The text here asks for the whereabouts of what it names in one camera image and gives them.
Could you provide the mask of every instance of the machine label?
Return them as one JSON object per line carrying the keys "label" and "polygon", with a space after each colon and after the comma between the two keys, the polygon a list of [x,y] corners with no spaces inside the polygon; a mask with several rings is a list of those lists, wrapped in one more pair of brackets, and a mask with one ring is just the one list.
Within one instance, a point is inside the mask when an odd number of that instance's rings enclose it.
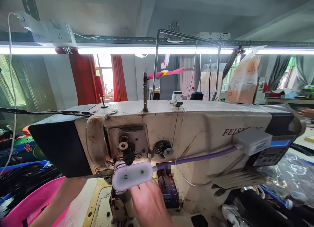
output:
{"label": "machine label", "polygon": [[[243,130],[246,130],[250,127],[247,128],[235,128],[235,129],[225,129],[225,132],[222,134],[223,136],[225,135],[235,135]],[[254,129],[262,129],[263,127],[254,127]]]}

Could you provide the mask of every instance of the paper bag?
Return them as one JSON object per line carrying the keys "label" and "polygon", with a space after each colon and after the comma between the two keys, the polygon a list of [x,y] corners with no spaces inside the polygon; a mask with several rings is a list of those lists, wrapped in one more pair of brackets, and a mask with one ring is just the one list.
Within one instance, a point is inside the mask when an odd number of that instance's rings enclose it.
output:
{"label": "paper bag", "polygon": [[252,104],[257,87],[258,65],[260,57],[256,53],[265,46],[251,48],[239,63],[233,74],[227,91],[226,102]]}

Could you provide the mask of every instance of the green curtain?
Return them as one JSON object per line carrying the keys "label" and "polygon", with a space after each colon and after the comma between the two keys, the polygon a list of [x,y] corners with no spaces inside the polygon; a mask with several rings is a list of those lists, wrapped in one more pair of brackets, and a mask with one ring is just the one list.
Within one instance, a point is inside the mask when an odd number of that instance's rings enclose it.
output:
{"label": "green curtain", "polygon": [[[9,56],[0,55],[0,107],[13,108],[14,97],[9,72]],[[28,111],[56,110],[44,58],[40,55],[13,55],[12,70],[17,95],[17,108]],[[3,113],[6,123],[13,125],[13,115]],[[46,118],[46,115],[18,115],[17,131]]]}

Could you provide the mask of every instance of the pink fabric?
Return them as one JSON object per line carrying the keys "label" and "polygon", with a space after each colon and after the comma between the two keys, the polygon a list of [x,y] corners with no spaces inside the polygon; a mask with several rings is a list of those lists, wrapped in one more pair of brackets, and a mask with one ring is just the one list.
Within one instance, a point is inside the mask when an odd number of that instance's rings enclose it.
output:
{"label": "pink fabric", "polygon": [[[41,213],[42,209],[51,203],[64,180],[65,176],[59,177],[32,192],[10,211],[1,222],[1,227],[22,227],[22,221],[25,219],[27,219],[27,223],[30,225]],[[64,210],[52,227],[56,227],[63,220],[68,209],[69,207]]]}
{"label": "pink fabric", "polygon": [[[184,67],[173,70],[173,71],[168,71],[168,72],[157,72],[156,74],[156,78],[160,77],[161,75],[165,74],[165,75],[177,75],[177,74],[181,74],[184,72]],[[154,79],[154,74],[151,74],[147,77],[148,80],[152,80]]]}

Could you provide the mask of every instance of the fluorescent light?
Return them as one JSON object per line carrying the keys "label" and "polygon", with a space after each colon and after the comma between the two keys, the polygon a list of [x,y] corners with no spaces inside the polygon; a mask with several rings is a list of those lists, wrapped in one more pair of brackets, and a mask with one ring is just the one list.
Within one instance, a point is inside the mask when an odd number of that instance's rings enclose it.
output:
{"label": "fluorescent light", "polygon": [[[155,54],[156,48],[151,47],[79,47],[80,54]],[[250,49],[246,49],[246,54],[250,53]],[[54,48],[42,46],[13,46],[13,54],[57,54]],[[222,55],[232,53],[231,48],[223,48]],[[0,46],[0,54],[9,54],[7,45]],[[159,47],[158,54],[195,54],[194,47]],[[214,47],[198,47],[196,54],[218,54],[218,48]],[[314,55],[314,49],[278,49],[266,48],[257,52],[259,55]]]}
{"label": "fluorescent light", "polygon": [[[0,54],[10,54],[9,47],[1,46]],[[54,48],[44,47],[12,47],[12,54],[57,54]]]}
{"label": "fluorescent light", "polygon": [[80,47],[79,54],[155,54],[155,47]]}
{"label": "fluorescent light", "polygon": [[314,55],[314,50],[309,49],[262,49],[257,52],[258,55]]}
{"label": "fluorescent light", "polygon": [[[155,47],[80,47],[80,54],[155,54]],[[229,55],[232,49],[222,49],[221,54]],[[194,47],[159,47],[158,54],[195,54]],[[218,48],[200,47],[196,54],[218,54]]]}

